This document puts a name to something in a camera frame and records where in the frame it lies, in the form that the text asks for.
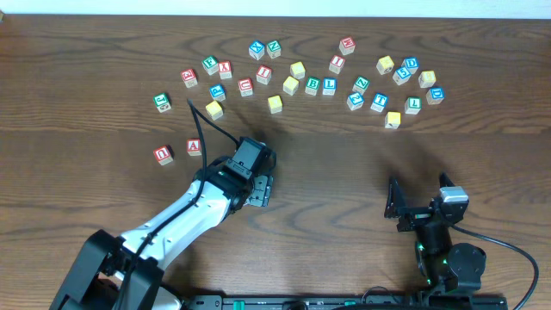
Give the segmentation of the yellow O block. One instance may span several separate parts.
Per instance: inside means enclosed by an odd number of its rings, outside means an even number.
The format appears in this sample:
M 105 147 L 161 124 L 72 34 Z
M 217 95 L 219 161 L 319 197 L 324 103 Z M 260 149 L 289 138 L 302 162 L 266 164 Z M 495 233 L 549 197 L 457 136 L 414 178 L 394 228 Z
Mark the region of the yellow O block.
M 282 99 L 280 96 L 271 96 L 268 98 L 269 111 L 271 114 L 282 112 Z

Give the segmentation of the green B letter block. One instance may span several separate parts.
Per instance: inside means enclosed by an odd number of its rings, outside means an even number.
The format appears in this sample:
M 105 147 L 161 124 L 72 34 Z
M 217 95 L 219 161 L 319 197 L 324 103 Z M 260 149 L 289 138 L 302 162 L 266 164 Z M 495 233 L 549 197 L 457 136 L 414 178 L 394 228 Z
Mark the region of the green B letter block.
M 310 96 L 316 96 L 319 90 L 320 80 L 315 77 L 309 77 L 306 81 L 305 93 Z

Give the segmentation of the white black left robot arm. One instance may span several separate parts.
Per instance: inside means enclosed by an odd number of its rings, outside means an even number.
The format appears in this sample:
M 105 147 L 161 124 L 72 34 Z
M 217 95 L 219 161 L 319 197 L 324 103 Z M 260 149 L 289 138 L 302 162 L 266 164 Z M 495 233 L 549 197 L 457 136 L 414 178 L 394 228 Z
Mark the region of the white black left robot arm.
M 244 205 L 264 207 L 273 181 L 266 165 L 276 154 L 243 139 L 230 158 L 197 171 L 185 193 L 145 224 L 115 237 L 98 230 L 87 238 L 53 309 L 178 309 L 172 294 L 158 297 L 167 267 L 195 239 Z

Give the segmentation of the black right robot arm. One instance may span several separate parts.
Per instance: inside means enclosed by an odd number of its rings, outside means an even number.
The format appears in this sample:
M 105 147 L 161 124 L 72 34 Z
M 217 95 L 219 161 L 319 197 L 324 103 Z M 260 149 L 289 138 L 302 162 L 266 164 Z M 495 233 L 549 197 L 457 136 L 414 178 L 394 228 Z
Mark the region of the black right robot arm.
M 469 197 L 446 174 L 440 188 L 424 207 L 410 207 L 396 178 L 388 181 L 384 217 L 396 219 L 400 233 L 414 232 L 418 267 L 431 288 L 445 294 L 473 293 L 481 288 L 486 253 L 469 243 L 453 243 L 449 229 L 463 220 Z

